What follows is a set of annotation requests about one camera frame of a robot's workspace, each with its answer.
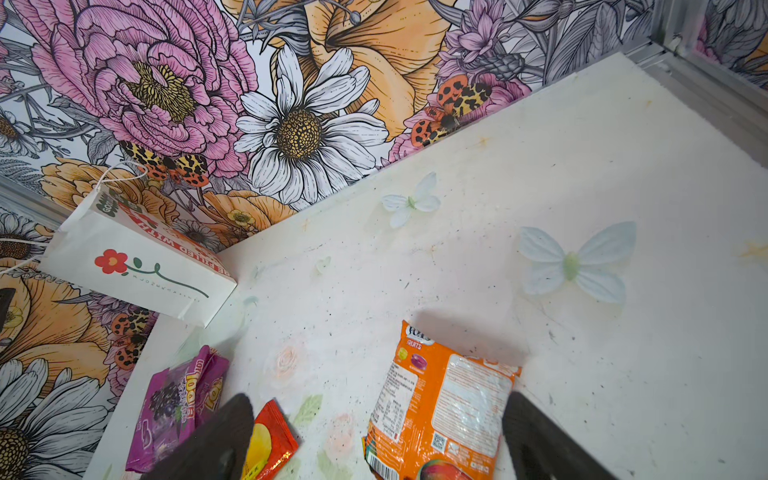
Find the blackberry image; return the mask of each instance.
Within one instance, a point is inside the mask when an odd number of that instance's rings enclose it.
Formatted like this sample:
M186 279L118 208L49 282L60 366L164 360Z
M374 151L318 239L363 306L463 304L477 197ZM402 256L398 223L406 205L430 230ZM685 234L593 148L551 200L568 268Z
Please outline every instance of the blackberry image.
M149 402L149 410L154 413L155 422L160 417L173 418L178 406L179 393L173 383L153 393Z

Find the barcode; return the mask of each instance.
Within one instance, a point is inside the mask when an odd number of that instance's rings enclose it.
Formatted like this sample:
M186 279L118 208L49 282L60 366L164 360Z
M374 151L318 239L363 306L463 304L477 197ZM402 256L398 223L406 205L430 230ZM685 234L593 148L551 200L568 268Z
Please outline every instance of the barcode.
M381 475L384 480L400 480L400 475L397 475L395 469L384 465L373 452L368 452L368 458L366 460L368 461L368 465L371 465L371 468L376 470L376 473Z
M448 439L439 433L435 432L432 436L432 447L440 453L445 453L445 444L448 443Z

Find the yellow lemon image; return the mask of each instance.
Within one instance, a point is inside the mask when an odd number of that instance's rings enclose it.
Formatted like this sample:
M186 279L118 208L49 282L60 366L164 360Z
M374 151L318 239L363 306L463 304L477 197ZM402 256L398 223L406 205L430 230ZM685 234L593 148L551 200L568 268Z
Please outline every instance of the yellow lemon image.
M256 478L270 459L272 453L272 437L270 430L263 424L253 426L253 434L250 436L248 453L243 465L243 480Z

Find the nutrition label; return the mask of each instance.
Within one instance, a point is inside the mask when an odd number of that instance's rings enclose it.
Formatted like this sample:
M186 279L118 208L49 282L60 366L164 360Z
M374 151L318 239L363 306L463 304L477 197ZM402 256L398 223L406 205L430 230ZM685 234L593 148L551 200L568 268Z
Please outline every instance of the nutrition label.
M451 355L432 427L478 453L494 457L512 381L460 355Z
M395 443L399 442L402 426L406 421L406 412L411 405L413 391L419 377L400 365L392 362L386 374L384 388L371 414L373 425L390 437Z

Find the bag handle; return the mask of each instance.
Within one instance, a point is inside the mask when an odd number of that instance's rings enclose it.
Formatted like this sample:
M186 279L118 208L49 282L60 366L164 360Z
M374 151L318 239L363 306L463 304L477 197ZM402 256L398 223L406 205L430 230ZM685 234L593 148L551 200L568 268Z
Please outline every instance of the bag handle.
M135 176L129 177L129 178L106 178L107 174L113 168L117 167L118 165L124 165L124 164L136 165L137 167L139 167L139 170L142 170L141 175L135 175ZM147 168L146 165L140 164L138 162L134 162L132 160L119 161L119 162L117 162L116 164L112 165L111 167L109 167L107 170L104 171L104 173L101 175L101 177L98 179L98 181L94 185L94 187L91 190L91 192L94 192L94 191L98 190L98 188L99 188L99 186L101 184L106 184L107 182L120 182L120 181L126 181L126 180L136 180L137 178L146 177L147 176L147 172L149 172L149 169ZM47 247L48 246L48 244L45 243L45 242L33 242L31 240L22 240L22 239L16 239L16 238L0 238L0 242L28 243L30 245L38 245L40 247ZM32 263L32 262L34 262L35 260L37 260L38 258L41 258L41 257L42 257L42 255L34 255L34 256L28 258L27 260L24 260L23 262L17 264L17 265L14 265L14 266L12 266L10 268L6 268L2 272L0 272L0 276L3 276L3 275L5 275L8 272L12 272L13 270L17 270L17 269L23 267L24 265Z

